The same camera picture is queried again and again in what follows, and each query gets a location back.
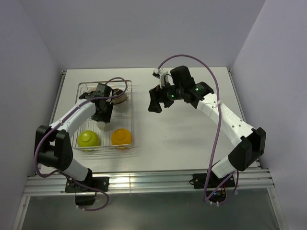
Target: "gray floor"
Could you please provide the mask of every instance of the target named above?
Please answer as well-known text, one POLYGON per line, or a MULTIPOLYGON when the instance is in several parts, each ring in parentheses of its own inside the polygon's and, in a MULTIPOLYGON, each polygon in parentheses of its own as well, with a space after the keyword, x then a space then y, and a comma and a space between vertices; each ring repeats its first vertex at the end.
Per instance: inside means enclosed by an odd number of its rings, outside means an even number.
MULTIPOLYGON (((73 196, 32 197, 23 230, 277 230, 266 189, 239 190, 212 207, 201 191, 111 195, 100 211, 76 209, 73 196)), ((102 204, 104 198, 99 196, 102 204)))

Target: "green bowl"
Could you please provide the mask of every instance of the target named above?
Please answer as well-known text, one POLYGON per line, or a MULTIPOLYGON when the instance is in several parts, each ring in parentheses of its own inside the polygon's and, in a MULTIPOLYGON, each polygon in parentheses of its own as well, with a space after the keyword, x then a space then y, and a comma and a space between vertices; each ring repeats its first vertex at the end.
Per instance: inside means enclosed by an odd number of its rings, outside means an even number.
POLYGON ((95 132, 86 130, 80 133, 77 143, 79 147, 96 147, 100 146, 100 139, 95 132))

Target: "dish rack wire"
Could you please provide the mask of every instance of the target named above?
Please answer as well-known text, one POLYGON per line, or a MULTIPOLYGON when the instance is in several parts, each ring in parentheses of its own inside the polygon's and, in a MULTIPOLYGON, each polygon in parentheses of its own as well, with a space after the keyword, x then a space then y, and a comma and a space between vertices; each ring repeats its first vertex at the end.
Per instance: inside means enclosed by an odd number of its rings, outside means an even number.
MULTIPOLYGON (((76 101, 84 92, 89 92, 90 90, 97 87, 98 83, 106 83, 106 81, 93 81, 93 82, 82 82, 78 85, 78 91, 76 96, 76 101)), ((100 130, 96 121, 88 118, 74 133, 72 136, 71 145, 73 149, 81 151, 89 150, 110 150, 120 147, 131 148, 133 144, 133 128, 132 128, 132 81, 127 80, 127 91, 126 95, 128 99, 120 104, 115 104, 113 106, 113 111, 111 115, 110 123, 106 124, 104 130, 100 130), (119 128, 124 128, 131 133, 132 142, 127 145, 112 145, 111 137, 115 130, 119 128), (91 130, 95 132, 100 139, 101 146, 92 147, 79 147, 77 144, 77 138, 81 132, 91 130)), ((115 80, 108 83, 112 89, 125 89, 125 83, 122 80, 115 80)))

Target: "yellow bowl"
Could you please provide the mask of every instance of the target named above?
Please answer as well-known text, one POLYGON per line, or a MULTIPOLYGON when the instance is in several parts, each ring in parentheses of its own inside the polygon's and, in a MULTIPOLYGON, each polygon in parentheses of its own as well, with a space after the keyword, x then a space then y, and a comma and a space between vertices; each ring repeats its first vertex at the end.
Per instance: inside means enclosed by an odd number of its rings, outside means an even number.
POLYGON ((100 146, 100 139, 95 132, 86 130, 80 133, 77 143, 79 147, 96 147, 100 146))
MULTIPOLYGON (((112 145, 128 145, 132 143, 131 133, 124 129, 120 128, 115 130, 111 137, 112 145)), ((119 150, 125 150, 127 147, 116 147, 119 150)))

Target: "white wall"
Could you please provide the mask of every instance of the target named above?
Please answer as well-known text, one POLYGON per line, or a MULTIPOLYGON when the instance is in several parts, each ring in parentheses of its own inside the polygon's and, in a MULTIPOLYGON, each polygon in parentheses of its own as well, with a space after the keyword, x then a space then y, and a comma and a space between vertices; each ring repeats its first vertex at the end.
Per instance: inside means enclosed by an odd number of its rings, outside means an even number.
POLYGON ((290 229, 307 227, 307 1, 266 0, 233 66, 247 120, 267 132, 272 173, 290 229))
POLYGON ((0 1, 0 223, 11 229, 60 71, 18 0, 0 1))
POLYGON ((86 69, 152 67, 179 53, 230 67, 265 0, 20 2, 61 68, 86 69))

